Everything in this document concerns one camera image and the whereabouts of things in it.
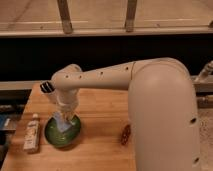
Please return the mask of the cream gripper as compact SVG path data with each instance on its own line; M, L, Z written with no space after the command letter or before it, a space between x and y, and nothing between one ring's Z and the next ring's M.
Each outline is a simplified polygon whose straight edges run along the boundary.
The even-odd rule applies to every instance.
M74 110L78 106L78 91L57 91L57 103L59 110L56 111L58 119L63 120L63 113L66 113L66 121L71 121L75 115Z

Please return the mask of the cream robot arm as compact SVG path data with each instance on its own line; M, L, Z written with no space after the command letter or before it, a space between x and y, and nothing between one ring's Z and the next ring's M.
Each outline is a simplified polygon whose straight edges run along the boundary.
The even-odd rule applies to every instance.
M57 101L74 89L128 92L136 171L201 171L196 91L180 61L157 58L81 71L69 65L51 78Z

